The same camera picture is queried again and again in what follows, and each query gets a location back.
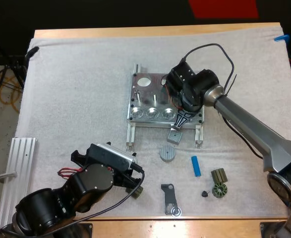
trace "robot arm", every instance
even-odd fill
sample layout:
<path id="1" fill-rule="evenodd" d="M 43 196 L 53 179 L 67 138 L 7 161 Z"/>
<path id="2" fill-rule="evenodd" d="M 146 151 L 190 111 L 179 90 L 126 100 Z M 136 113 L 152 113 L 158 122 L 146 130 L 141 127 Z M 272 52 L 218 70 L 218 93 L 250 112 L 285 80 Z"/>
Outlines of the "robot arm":
<path id="1" fill-rule="evenodd" d="M 284 139 L 230 100 L 211 70 L 204 69 L 195 74 L 186 62 L 181 61 L 166 76 L 166 87 L 178 98 L 183 108 L 179 115 L 194 116 L 205 105 L 214 107 L 228 120 L 263 155 L 263 170 L 269 172 L 269 186 L 291 210 L 290 140 Z M 272 231 L 270 235 L 291 238 L 291 215 L 282 227 Z"/>

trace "red object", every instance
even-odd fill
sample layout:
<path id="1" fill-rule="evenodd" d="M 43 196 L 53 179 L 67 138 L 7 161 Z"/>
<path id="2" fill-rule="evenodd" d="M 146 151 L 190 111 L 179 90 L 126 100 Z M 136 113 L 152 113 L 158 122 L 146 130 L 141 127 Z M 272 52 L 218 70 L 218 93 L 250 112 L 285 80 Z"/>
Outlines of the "red object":
<path id="1" fill-rule="evenodd" d="M 256 0 L 189 0 L 196 18 L 259 18 Z"/>

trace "red wire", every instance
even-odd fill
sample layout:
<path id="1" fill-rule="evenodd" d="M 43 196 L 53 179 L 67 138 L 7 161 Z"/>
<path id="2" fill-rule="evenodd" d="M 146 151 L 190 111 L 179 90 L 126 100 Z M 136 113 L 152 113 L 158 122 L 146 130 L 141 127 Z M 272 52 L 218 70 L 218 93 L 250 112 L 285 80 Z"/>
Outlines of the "red wire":
<path id="1" fill-rule="evenodd" d="M 179 109 L 179 110 L 183 110 L 182 107 L 178 107 L 178 106 L 176 106 L 176 105 L 174 104 L 174 102 L 173 102 L 173 100 L 172 100 L 172 97 L 170 96 L 169 89 L 167 88 L 166 84 L 165 84 L 164 86 L 165 86 L 165 88 L 166 88 L 167 95 L 169 96 L 169 100 L 170 100 L 170 102 L 173 104 L 173 106 L 176 107 L 176 108 Z"/>
<path id="2" fill-rule="evenodd" d="M 82 171 L 82 168 L 69 168 L 69 167 L 64 167 L 64 168 L 61 168 L 57 174 L 59 176 L 61 176 L 63 179 L 68 179 L 70 178 L 70 176 L 72 176 L 74 173 L 76 172 L 80 172 Z"/>

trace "metal washer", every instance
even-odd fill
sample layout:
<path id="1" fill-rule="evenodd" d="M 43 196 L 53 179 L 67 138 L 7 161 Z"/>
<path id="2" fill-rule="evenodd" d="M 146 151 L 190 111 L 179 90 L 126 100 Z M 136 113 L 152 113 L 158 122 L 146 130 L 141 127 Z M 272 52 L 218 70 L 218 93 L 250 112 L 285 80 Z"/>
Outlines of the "metal washer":
<path id="1" fill-rule="evenodd" d="M 161 159 L 164 162 L 170 162 L 175 158 L 175 149 L 171 145 L 164 145 L 160 152 Z"/>

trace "wooden table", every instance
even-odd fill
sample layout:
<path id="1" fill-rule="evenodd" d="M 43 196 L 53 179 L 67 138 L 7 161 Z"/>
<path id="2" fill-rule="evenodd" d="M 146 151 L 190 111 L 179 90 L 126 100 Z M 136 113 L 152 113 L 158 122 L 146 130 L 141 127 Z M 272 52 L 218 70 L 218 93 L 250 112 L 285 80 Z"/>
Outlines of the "wooden table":
<path id="1" fill-rule="evenodd" d="M 92 28 L 36 30 L 34 38 L 146 37 L 224 32 L 257 27 L 280 26 L 279 23 L 241 23 L 218 25 L 159 26 L 129 28 Z M 265 218 L 166 217 L 96 218 L 94 238 L 260 238 L 260 222 L 282 221 Z"/>

